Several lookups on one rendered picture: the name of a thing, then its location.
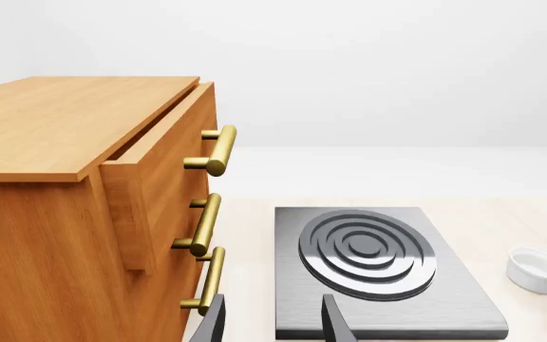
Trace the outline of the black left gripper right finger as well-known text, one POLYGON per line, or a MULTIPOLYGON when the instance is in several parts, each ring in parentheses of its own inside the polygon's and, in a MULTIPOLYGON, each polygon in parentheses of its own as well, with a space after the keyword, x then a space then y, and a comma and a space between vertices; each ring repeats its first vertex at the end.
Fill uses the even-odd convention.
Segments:
POLYGON ((321 321, 326 342, 358 342, 332 294, 322 295, 321 321))

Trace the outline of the wooden cabinet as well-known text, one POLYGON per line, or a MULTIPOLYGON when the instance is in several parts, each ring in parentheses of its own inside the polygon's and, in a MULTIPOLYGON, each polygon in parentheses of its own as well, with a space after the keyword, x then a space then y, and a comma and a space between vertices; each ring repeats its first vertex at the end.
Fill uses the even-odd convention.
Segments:
POLYGON ((100 167, 196 76, 0 85, 0 342, 160 342, 165 275, 126 270, 100 167))

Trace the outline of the flat black stove plate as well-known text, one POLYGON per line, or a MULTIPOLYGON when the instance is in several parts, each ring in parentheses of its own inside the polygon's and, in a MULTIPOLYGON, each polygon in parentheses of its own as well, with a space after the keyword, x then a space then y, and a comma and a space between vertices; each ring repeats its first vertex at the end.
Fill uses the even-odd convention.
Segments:
POLYGON ((274 210, 275 337, 323 338, 335 301, 359 340, 502 340, 500 310, 417 207, 274 210))

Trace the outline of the white ramekin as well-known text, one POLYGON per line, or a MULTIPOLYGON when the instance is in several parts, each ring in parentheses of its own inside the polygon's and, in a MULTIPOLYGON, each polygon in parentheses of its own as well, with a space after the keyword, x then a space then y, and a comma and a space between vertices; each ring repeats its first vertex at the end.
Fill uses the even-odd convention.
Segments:
POLYGON ((547 295, 547 253, 529 247, 511 250, 506 275, 523 290, 547 295))

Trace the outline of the wooden drawer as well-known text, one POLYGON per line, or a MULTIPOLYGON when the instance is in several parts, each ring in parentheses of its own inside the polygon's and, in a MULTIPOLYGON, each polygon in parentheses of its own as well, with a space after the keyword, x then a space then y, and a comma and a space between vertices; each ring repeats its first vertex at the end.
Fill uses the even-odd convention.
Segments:
POLYGON ((184 169, 185 158, 208 156, 213 143, 204 141, 201 131, 216 127, 215 86, 197 85, 116 159, 101 165, 109 213, 126 270, 151 275, 157 269, 145 186, 167 171, 184 169))
POLYGON ((180 302, 194 298, 203 262, 196 261, 189 250, 176 249, 169 249, 164 261, 158 337, 160 342, 181 342, 190 310, 182 309, 180 302))
POLYGON ((167 171, 144 188, 147 218, 157 261, 155 274, 167 264, 167 255, 175 238, 190 238, 196 229, 199 210, 193 200, 208 196, 208 181, 203 170, 167 171))

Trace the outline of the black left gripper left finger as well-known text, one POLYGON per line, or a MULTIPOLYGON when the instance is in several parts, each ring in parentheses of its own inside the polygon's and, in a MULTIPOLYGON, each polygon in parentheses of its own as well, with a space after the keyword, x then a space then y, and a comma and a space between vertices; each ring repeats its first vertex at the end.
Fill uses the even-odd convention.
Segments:
POLYGON ((189 342, 221 342, 225 318, 225 297, 223 294, 217 294, 189 342))

